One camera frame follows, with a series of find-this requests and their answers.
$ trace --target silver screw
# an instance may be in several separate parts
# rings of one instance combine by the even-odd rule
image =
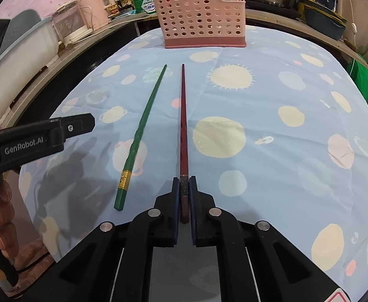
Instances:
[[[219,217],[222,214],[222,211],[219,208],[209,209],[209,214],[214,217]]]
[[[150,209],[148,211],[149,217],[158,217],[158,216],[160,216],[160,214],[161,214],[161,212],[160,212],[159,209]]]
[[[257,224],[257,227],[260,229],[260,230],[268,230],[270,228],[270,225],[268,222],[266,221],[260,221],[258,224]]]
[[[102,232],[108,232],[109,230],[111,230],[113,228],[113,224],[112,223],[109,223],[109,222],[105,222],[105,223],[102,223],[100,225],[100,230]]]

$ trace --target pink plastic basket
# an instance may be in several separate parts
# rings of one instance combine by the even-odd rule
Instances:
[[[166,49],[245,47],[244,0],[153,0]]]

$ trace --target green container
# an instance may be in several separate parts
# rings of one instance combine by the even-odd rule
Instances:
[[[146,12],[147,14],[155,14],[156,6],[153,0],[132,0],[136,13]]]

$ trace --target basket base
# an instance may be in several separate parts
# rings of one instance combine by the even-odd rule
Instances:
[[[166,49],[186,47],[246,47],[245,37],[189,37],[181,39],[165,39]]]

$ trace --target pink appliance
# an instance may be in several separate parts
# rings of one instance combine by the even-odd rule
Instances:
[[[89,27],[97,30],[110,22],[108,8],[115,6],[115,0],[77,0]]]

